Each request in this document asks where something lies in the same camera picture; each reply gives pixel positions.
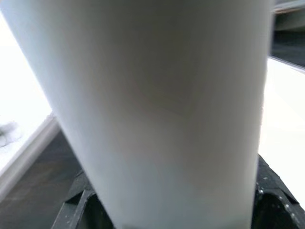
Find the gray surface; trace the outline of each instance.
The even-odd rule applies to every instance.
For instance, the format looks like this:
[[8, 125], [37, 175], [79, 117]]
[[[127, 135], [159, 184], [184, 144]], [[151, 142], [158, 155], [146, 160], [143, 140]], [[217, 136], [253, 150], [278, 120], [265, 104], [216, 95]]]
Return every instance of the gray surface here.
[[305, 0], [275, 0], [276, 9], [291, 9], [305, 5]]
[[271, 55], [305, 67], [305, 32], [275, 32]]
[[0, 229], [49, 229], [80, 165], [59, 133], [0, 203]]

